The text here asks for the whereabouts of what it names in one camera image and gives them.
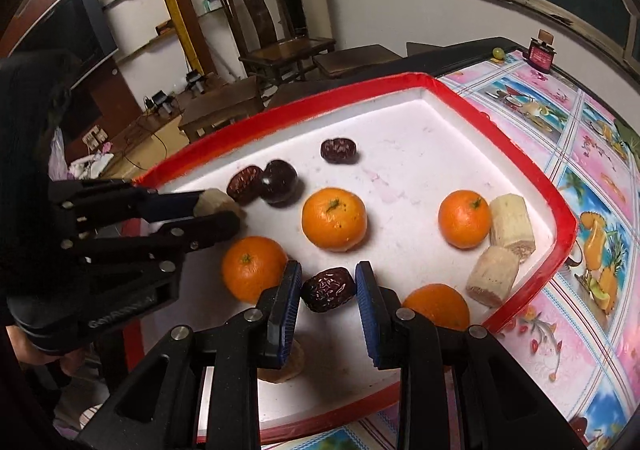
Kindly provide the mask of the person's left hand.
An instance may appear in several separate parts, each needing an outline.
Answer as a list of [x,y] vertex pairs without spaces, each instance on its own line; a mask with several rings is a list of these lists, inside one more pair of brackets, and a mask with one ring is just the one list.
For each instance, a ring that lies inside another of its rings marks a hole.
[[61,370],[66,375],[75,374],[85,362],[86,353],[84,349],[74,350],[64,356],[48,355],[45,352],[40,352],[18,326],[7,326],[6,334],[9,335],[9,340],[18,362],[29,364],[30,366],[45,366],[48,363],[58,361]]

